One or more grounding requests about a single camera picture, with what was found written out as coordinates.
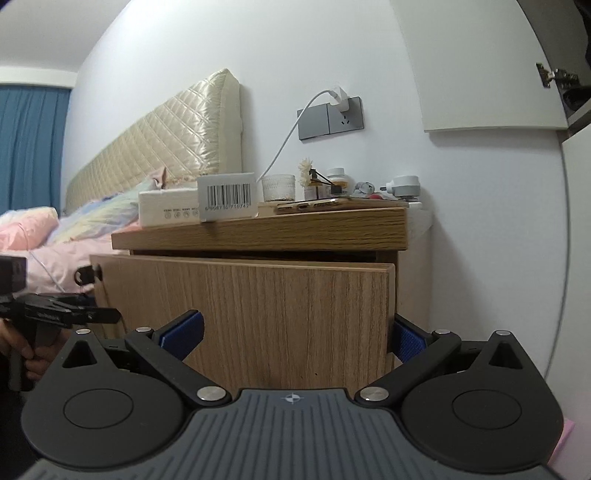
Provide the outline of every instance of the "human hand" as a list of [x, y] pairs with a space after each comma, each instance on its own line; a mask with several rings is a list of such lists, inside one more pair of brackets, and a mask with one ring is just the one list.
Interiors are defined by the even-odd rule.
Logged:
[[39, 381], [53, 362], [61, 348], [70, 338], [70, 330], [62, 330], [56, 341], [50, 346], [38, 346], [35, 348], [35, 357], [25, 362], [27, 378], [35, 382]]
[[14, 348], [26, 358], [27, 378], [33, 381], [41, 379], [69, 337], [70, 331], [62, 330], [52, 345], [39, 346], [33, 352], [25, 337], [14, 328], [12, 323], [0, 319], [0, 352], [8, 356], [10, 350]]

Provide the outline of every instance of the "white box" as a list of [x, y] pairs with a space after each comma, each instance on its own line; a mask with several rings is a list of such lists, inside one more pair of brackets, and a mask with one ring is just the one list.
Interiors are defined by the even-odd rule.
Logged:
[[199, 177], [197, 188], [141, 192], [139, 224], [166, 226], [254, 217], [255, 186], [254, 173], [229, 173]]
[[254, 173], [220, 173], [197, 178], [199, 218], [202, 222], [255, 217]]
[[144, 226], [199, 223], [197, 189], [150, 190], [139, 193], [139, 224]]

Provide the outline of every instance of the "pink blanket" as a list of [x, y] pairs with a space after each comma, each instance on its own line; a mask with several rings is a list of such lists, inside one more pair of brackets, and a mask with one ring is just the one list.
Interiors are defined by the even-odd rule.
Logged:
[[111, 236], [41, 247], [31, 251], [7, 250], [2, 255], [27, 258], [27, 289], [23, 293], [69, 293], [83, 289], [74, 282], [74, 273], [90, 264], [92, 254], [113, 254]]

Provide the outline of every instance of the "barcode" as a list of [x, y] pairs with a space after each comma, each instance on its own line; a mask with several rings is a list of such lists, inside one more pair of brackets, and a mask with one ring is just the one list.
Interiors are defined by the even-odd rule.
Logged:
[[208, 185], [206, 210], [240, 209], [251, 205], [251, 184]]

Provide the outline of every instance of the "white wardrobe door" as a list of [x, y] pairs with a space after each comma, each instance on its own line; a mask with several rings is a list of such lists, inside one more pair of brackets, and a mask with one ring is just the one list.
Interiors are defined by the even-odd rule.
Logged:
[[563, 143], [570, 258], [562, 324], [547, 382], [574, 430], [554, 465], [567, 480], [591, 477], [591, 125]]
[[541, 84], [535, 64], [548, 63], [517, 0], [391, 2], [425, 131], [567, 128], [556, 86]]

